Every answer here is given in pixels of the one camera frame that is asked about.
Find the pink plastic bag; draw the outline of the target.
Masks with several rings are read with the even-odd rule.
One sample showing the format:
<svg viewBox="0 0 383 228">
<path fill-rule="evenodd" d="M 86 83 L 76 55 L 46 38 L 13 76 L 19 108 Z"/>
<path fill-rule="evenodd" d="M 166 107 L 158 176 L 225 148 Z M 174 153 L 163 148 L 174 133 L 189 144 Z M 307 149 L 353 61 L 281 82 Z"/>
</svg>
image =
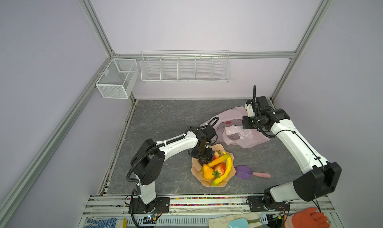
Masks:
<svg viewBox="0 0 383 228">
<path fill-rule="evenodd" d="M 216 115 L 218 121 L 213 128 L 217 133 L 219 143 L 252 148 L 269 141 L 269 138 L 256 129 L 244 129 L 243 116 L 247 117 L 247 111 L 243 107 L 235 107 Z"/>
</svg>

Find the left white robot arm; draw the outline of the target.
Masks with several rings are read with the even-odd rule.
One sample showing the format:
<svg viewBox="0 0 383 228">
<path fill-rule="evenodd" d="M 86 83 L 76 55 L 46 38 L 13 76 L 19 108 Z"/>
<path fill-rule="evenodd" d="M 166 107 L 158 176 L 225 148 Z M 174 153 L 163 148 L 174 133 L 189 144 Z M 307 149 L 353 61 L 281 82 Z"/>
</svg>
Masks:
<svg viewBox="0 0 383 228">
<path fill-rule="evenodd" d="M 210 125 L 189 127 L 186 131 L 168 140 L 155 142 L 146 140 L 131 160 L 131 168 L 126 179 L 134 182 L 138 197 L 144 206 L 151 205 L 157 199 L 155 180 L 161 173 L 164 162 L 183 151 L 195 159 L 213 161 L 214 151 L 209 147 L 216 137 L 215 129 Z"/>
</svg>

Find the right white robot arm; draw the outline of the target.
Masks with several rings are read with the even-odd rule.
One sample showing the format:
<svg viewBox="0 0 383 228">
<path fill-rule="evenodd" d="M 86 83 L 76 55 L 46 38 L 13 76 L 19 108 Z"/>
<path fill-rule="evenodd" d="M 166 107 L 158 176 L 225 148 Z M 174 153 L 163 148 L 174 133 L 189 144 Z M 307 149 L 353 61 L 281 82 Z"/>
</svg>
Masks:
<svg viewBox="0 0 383 228">
<path fill-rule="evenodd" d="M 302 176 L 292 182 L 270 187 L 261 200 L 265 209 L 274 211 L 287 201 L 311 202 L 336 190 L 342 168 L 329 162 L 303 137 L 283 109 L 269 106 L 266 97 L 247 100 L 244 129 L 258 130 L 267 138 L 278 138 L 297 162 Z"/>
</svg>

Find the upper red strawberry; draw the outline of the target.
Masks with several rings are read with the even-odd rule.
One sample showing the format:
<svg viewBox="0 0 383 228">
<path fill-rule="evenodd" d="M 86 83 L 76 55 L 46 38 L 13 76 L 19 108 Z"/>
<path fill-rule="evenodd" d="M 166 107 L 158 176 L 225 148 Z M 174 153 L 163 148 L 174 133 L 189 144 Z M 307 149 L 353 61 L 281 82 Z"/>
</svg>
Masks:
<svg viewBox="0 0 383 228">
<path fill-rule="evenodd" d="M 215 152 L 214 152 L 214 156 L 213 156 L 213 160 L 219 158 L 220 156 L 221 156 L 220 151 L 215 151 Z"/>
</svg>

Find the red strawberry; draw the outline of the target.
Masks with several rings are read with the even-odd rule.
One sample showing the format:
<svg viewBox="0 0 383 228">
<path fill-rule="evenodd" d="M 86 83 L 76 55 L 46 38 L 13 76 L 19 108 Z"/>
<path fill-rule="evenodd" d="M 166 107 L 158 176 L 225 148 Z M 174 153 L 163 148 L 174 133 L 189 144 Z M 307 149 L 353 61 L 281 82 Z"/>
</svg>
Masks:
<svg viewBox="0 0 383 228">
<path fill-rule="evenodd" d="M 213 160 L 219 158 L 220 156 L 221 156 L 220 151 L 215 151 L 215 152 L 214 152 L 214 156 L 213 156 Z"/>
<path fill-rule="evenodd" d="M 225 163 L 220 163 L 220 164 L 214 166 L 213 170 L 214 170 L 213 175 L 216 178 L 220 178 L 222 175 L 224 175 L 224 173 L 226 171 L 226 165 L 225 165 Z"/>
</svg>

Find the small yellow-green banana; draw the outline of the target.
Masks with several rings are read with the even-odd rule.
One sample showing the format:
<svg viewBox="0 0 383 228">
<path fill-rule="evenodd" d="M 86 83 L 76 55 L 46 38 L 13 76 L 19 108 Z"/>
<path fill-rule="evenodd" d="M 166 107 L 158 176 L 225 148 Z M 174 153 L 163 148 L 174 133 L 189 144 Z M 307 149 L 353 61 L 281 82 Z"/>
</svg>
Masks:
<svg viewBox="0 0 383 228">
<path fill-rule="evenodd" d="M 208 166 L 212 168 L 212 167 L 226 161 L 228 158 L 230 158 L 229 154 L 220 156 L 220 157 L 216 158 L 215 160 L 213 160 L 212 162 L 208 163 Z"/>
</svg>

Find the beige scalloped fruit bowl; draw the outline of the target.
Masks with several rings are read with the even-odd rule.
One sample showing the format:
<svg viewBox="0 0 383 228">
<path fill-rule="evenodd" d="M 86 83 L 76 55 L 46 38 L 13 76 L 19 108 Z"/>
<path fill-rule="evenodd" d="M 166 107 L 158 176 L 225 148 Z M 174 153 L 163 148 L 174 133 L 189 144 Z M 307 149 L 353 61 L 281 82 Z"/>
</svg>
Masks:
<svg viewBox="0 0 383 228">
<path fill-rule="evenodd" d="M 206 180 L 203 177 L 202 169 L 203 166 L 199 163 L 199 161 L 195 158 L 192 158 L 192 168 L 191 168 L 191 173 L 200 181 L 200 183 L 205 186 L 205 187 L 214 187 L 214 188 L 222 188 L 225 187 L 228 183 L 228 181 L 235 175 L 235 168 L 234 168 L 234 155 L 224 149 L 224 147 L 221 144 L 217 144 L 214 146 L 210 146 L 213 151 L 219 152 L 221 155 L 229 154 L 231 157 L 231 164 L 232 168 L 230 169 L 230 172 L 228 173 L 227 177 L 223 179 L 217 186 L 213 186 L 212 182 L 213 179 L 211 180 Z"/>
</svg>

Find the yellow pear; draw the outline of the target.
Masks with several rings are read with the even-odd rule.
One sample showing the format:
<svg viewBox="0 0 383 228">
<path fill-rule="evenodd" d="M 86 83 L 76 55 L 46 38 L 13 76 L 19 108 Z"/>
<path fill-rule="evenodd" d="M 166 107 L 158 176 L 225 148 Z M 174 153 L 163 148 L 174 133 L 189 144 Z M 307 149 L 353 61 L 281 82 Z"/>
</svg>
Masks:
<svg viewBox="0 0 383 228">
<path fill-rule="evenodd" d="M 203 165 L 202 173 L 205 180 L 212 180 L 215 178 L 215 170 L 209 167 L 207 164 Z"/>
</svg>

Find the lower red strawberry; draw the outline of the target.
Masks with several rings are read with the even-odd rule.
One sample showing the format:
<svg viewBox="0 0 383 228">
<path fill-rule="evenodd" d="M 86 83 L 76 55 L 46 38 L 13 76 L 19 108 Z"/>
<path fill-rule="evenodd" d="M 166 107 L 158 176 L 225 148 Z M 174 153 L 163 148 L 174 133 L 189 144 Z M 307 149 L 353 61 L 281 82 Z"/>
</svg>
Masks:
<svg viewBox="0 0 383 228">
<path fill-rule="evenodd" d="M 220 178 L 222 175 L 224 175 L 224 173 L 226 171 L 226 165 L 225 165 L 225 163 L 220 163 L 220 164 L 214 166 L 213 170 L 214 170 L 213 175 L 216 178 Z"/>
</svg>

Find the teal plastic object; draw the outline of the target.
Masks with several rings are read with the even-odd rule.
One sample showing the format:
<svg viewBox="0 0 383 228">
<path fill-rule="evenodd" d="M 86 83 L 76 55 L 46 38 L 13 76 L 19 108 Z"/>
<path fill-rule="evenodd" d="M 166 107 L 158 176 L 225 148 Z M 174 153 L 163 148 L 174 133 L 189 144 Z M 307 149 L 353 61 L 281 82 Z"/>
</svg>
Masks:
<svg viewBox="0 0 383 228">
<path fill-rule="evenodd" d="M 236 219 L 228 223 L 228 228 L 248 228 L 249 223 L 245 218 Z"/>
</svg>

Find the beige cloth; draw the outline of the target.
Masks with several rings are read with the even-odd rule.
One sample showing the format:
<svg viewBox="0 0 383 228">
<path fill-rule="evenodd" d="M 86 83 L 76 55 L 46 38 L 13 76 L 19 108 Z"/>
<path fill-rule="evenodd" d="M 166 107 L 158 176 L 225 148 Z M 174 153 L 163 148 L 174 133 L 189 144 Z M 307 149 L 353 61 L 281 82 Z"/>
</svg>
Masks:
<svg viewBox="0 0 383 228">
<path fill-rule="evenodd" d="M 208 227 L 209 228 L 228 228 L 228 223 L 230 221 L 245 218 L 249 223 L 249 228 L 263 228 L 263 224 L 260 221 L 260 216 L 257 213 L 249 213 L 242 215 L 229 215 L 214 219 L 209 219 Z"/>
</svg>

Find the orange rubber glove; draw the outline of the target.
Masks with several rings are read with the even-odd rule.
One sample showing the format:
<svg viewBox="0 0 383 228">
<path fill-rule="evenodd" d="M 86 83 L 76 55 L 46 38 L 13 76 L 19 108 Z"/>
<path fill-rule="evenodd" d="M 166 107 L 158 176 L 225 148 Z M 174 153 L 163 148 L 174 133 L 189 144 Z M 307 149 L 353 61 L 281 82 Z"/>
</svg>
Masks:
<svg viewBox="0 0 383 228">
<path fill-rule="evenodd" d="M 284 228 L 329 228 L 328 218 L 317 208 L 308 208 L 304 211 L 287 216 Z"/>
</svg>

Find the small white mesh basket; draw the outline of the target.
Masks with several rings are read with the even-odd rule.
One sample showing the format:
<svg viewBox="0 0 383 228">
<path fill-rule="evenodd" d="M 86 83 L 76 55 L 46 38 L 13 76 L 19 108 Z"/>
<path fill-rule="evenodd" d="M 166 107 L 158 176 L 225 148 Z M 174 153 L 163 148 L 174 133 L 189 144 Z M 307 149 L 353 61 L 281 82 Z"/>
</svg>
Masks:
<svg viewBox="0 0 383 228">
<path fill-rule="evenodd" d="M 129 99 L 139 75 L 135 59 L 113 58 L 96 82 L 105 99 Z"/>
</svg>

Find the blue white knit glove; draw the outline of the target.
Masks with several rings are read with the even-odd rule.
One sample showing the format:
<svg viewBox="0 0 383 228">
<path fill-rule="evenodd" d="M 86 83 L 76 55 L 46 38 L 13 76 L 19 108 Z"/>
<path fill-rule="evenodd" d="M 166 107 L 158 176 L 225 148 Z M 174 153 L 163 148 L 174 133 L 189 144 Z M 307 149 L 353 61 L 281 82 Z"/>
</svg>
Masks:
<svg viewBox="0 0 383 228">
<path fill-rule="evenodd" d="M 117 224 L 116 218 L 95 220 L 88 219 L 84 228 L 115 228 Z"/>
</svg>

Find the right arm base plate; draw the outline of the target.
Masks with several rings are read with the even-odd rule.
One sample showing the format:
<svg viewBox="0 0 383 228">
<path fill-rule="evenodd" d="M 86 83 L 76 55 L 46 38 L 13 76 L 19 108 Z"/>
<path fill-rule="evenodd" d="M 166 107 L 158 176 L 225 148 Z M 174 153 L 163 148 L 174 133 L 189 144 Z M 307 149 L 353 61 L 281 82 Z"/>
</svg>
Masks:
<svg viewBox="0 0 383 228">
<path fill-rule="evenodd" d="M 272 197 L 265 195 L 248 196 L 246 203 L 251 212 L 288 212 L 290 205 L 287 201 L 276 202 Z"/>
</svg>

